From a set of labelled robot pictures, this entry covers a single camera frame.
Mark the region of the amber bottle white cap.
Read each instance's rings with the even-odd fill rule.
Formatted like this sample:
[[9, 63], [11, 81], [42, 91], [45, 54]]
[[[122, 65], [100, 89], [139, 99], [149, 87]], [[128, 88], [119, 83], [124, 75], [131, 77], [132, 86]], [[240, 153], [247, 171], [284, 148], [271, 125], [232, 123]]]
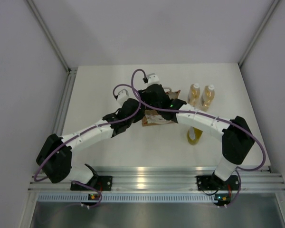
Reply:
[[204, 91], [201, 95], [201, 98], [200, 98], [200, 107], [201, 107], [201, 110], [206, 112], [213, 99], [214, 99], [214, 96], [215, 96], [215, 87], [214, 85], [207, 85], [205, 86], [204, 88]]
[[188, 103], [192, 106], [196, 106], [200, 97], [200, 85], [199, 83], [194, 83], [190, 86], [188, 93]]

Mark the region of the burlap watermelon print bag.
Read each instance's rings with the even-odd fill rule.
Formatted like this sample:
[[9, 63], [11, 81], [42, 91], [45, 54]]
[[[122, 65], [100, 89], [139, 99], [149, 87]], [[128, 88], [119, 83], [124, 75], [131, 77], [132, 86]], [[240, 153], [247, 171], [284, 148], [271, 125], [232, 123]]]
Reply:
[[[181, 90], [172, 91], [170, 87], [163, 87], [165, 93], [170, 99], [178, 98]], [[142, 127], [171, 124], [172, 121], [165, 120], [156, 110], [146, 110], [145, 116], [142, 118]]]

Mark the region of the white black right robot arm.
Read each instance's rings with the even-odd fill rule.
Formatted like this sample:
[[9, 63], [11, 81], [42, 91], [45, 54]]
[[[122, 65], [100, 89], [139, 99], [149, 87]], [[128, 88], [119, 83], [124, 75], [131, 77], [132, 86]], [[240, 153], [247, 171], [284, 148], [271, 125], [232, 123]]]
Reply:
[[218, 189], [229, 183], [229, 177], [241, 165], [255, 140], [244, 118], [220, 119], [196, 109], [178, 98], [172, 99], [160, 84], [153, 84], [138, 91], [148, 109], [156, 110], [165, 120], [197, 128], [222, 143], [222, 158], [210, 179]]

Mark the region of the yellow bottle red cap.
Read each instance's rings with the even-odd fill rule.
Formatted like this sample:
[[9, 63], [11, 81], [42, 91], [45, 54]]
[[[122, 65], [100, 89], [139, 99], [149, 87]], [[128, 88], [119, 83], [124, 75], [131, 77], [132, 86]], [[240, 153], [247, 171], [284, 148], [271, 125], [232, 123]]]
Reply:
[[189, 130], [187, 131], [188, 143], [191, 145], [196, 145], [199, 142], [202, 133], [203, 131], [201, 131], [200, 129], [190, 127]]

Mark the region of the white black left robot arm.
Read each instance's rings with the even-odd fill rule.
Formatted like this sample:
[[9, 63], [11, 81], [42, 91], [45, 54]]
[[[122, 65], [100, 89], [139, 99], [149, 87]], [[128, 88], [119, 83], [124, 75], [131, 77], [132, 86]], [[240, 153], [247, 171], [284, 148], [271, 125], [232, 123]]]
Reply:
[[75, 155], [125, 132], [143, 116], [141, 103], [129, 98], [121, 108], [83, 130], [63, 136], [50, 135], [36, 158], [38, 171], [43, 171], [52, 183], [77, 181], [88, 190], [94, 189], [98, 184], [97, 173], [90, 165], [77, 163]]

